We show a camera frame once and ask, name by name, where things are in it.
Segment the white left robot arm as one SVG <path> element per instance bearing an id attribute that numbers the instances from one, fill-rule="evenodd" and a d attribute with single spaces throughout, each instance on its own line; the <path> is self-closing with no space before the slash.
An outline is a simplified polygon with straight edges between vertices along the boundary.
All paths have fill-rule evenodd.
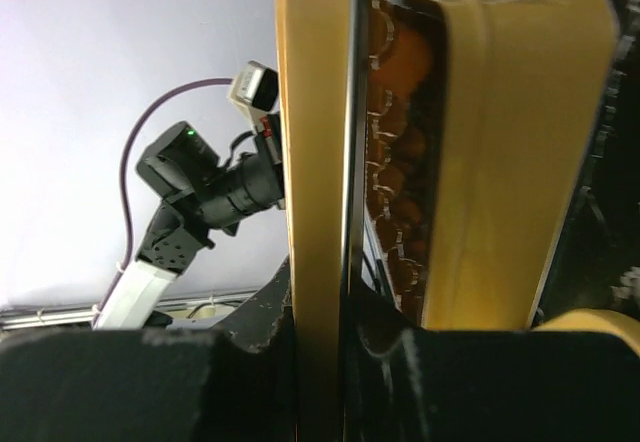
<path id="1" fill-rule="evenodd" d="M 212 249 L 212 230 L 229 236 L 240 223 L 284 204 L 280 115 L 257 118 L 244 140 L 256 150 L 225 162 L 187 122 L 162 133 L 141 155 L 138 176 L 159 196 L 160 204 L 136 255 L 99 309 L 97 330 L 139 329 L 157 303 L 202 249 Z"/>

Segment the brown compartment cookie box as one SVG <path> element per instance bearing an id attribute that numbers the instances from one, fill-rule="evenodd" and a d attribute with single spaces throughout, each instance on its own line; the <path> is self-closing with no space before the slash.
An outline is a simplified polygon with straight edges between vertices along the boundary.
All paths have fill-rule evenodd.
<path id="1" fill-rule="evenodd" d="M 440 13 L 444 133 L 422 325 L 531 324 L 610 70 L 610 0 L 389 0 Z"/>

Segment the silver tin lid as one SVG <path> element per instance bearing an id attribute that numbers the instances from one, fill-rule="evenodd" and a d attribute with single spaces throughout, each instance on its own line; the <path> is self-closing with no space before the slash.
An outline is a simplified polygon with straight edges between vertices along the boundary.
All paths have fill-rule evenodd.
<path id="1" fill-rule="evenodd" d="M 275 0 L 300 441 L 343 437 L 343 303 L 362 259 L 369 2 Z"/>

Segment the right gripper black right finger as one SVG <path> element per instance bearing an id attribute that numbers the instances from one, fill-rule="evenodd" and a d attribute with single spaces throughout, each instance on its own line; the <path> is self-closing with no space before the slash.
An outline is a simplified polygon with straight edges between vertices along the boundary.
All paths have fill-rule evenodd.
<path id="1" fill-rule="evenodd" d="M 574 331 L 445 331 L 348 299 L 350 441 L 635 441 L 639 354 Z"/>

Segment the yellow cookie tray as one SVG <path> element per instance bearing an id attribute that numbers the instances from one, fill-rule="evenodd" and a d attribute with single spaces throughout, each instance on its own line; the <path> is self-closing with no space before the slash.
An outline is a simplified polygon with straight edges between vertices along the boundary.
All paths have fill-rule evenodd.
<path id="1" fill-rule="evenodd" d="M 576 309 L 544 322 L 534 331 L 594 332 L 613 335 L 636 354 L 640 351 L 639 321 L 610 310 Z"/>

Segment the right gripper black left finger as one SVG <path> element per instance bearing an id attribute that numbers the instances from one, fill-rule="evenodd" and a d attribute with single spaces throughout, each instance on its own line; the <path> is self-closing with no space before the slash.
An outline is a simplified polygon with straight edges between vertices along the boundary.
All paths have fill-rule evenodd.
<path id="1" fill-rule="evenodd" d="M 1 344 L 5 441 L 291 441 L 290 271 L 206 329 L 47 329 Z"/>

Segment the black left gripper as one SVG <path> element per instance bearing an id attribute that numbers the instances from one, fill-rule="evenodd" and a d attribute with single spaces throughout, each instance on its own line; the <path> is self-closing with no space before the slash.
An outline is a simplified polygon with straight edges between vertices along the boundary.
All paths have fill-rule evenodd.
<path id="1" fill-rule="evenodd" d="M 181 121 L 147 146 L 136 172 L 179 213 L 233 236 L 242 220 L 284 207 L 280 116 L 260 117 L 229 149 L 235 151 L 247 139 L 254 143 L 254 152 L 230 154 L 221 161 L 201 135 Z"/>

